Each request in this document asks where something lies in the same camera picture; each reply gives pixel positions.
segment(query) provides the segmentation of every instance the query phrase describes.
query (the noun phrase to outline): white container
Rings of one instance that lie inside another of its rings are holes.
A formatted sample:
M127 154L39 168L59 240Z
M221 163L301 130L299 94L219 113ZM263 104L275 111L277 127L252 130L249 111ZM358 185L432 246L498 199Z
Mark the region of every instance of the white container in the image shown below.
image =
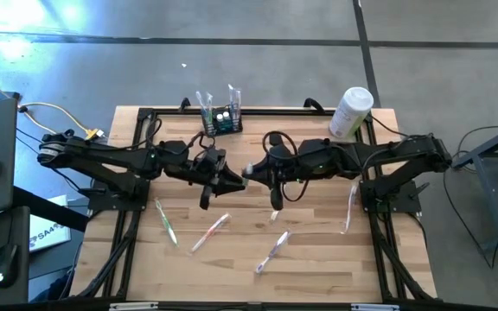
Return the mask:
M348 89L329 122L330 133L337 138L353 135L372 109L373 101L374 97L364 87Z

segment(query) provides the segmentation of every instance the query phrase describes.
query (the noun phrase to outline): butcher block tabletop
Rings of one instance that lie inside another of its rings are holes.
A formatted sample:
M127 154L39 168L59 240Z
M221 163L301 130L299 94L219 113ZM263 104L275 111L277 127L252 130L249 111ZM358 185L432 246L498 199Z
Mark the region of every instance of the butcher block tabletop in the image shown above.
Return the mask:
M138 106L118 106L109 144L131 144ZM398 129L392 109L375 109L385 125ZM161 140L188 141L202 130L200 116L161 115ZM228 167L240 174L247 163L263 159L263 135L281 130L297 144L304 139L331 137L331 117L244 116L243 132L216 138L217 149L227 151ZM378 143L399 137L374 124ZM196 145L190 159L201 148ZM385 173L397 165L384 168ZM342 178L311 181L298 202L284 201L284 210L269 223L272 207L267 187L249 181L245 191L212 197L207 211L199 208L201 186L189 186L165 174L151 182L150 199L142 212L131 268L129 301L262 301L262 302L380 302L378 272L367 215L360 202L351 210L350 227L340 234L348 210L348 195L357 182ZM290 183L286 193L297 197L302 185ZM178 239L175 247L163 228L154 199L158 198ZM196 253L191 247L223 214L232 217ZM109 256L118 213L102 212L86 228L71 295L78 294L96 276ZM435 296L424 236L416 221L394 214L393 225L401 261L416 281ZM255 273L280 235L292 235L260 275ZM390 289L395 293L393 270L386 260ZM115 286L122 275L118 262Z

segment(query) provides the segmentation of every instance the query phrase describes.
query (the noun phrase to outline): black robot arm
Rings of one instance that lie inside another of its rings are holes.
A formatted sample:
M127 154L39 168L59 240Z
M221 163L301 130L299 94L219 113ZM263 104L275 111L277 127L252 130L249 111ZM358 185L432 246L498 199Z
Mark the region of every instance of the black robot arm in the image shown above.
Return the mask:
M211 194L243 190L245 183L228 168L224 149L212 145L195 159L188 159L189 148L202 137L200 132L189 144L167 141L146 149L128 149L86 141L69 130L45 135L37 159L44 167L71 168L108 186L105 190L82 189L82 194L87 196L93 192L110 191L121 198L135 198L146 181L156 179L164 172L169 177L187 181L189 185L204 186L200 206L207 209ZM126 172L117 173L103 164L126 168Z
M288 139L294 153L285 146L282 136ZM265 145L268 137L270 149ZM270 188L271 204L276 210L283 208L282 186L287 182L334 176L354 179L375 165L406 162L390 175L370 181L370 195L381 200L397 193L403 184L424 172L444 172L451 162L443 142L432 135L409 136L401 142L376 146L311 139L302 141L297 148L285 133L273 131L263 138L263 148L265 158L248 165L242 176Z

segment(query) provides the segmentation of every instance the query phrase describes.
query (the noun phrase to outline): concrete floor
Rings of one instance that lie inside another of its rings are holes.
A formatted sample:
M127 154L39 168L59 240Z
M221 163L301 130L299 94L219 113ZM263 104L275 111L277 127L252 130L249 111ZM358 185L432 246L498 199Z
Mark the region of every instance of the concrete floor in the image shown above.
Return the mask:
M498 41L498 1L361 0L367 33L376 41ZM21 12L34 12L28 19ZM344 39L359 38L349 0L4 1L0 31L135 37ZM498 124L497 49L371 51L383 107L396 109L400 129L433 132L454 152L460 137ZM0 86L23 102L63 105L90 127L108 131L116 105L179 105L209 90L217 101L227 83L244 89L244 105L300 106L313 97L336 106L350 86L366 86L358 47L101 45L0 41ZM35 109L57 130L73 127L58 111ZM24 117L22 130L41 136ZM496 134L482 131L465 149ZM43 197L78 196L17 144L16 185ZM74 172L71 178L87 186ZM441 175L421 175L431 267L445 301L498 307L494 270L480 257L445 199ZM448 176L450 192L472 231L491 226L476 178Z

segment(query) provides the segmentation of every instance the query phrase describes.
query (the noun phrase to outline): green toothbrush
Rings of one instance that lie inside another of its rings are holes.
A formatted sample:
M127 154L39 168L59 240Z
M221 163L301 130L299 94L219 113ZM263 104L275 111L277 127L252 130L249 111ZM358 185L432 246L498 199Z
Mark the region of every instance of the green toothbrush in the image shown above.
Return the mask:
M156 205L156 209L159 210L159 212L161 213L161 219L163 220L164 228L169 233L169 237L172 240L172 242L174 243L174 245L176 245L176 247L177 247L178 240L176 239L176 235L174 234L174 231L172 231L172 225L170 225L169 220L166 219L166 216L164 215L163 206L161 206L161 202L159 202L159 200L155 199L155 205Z

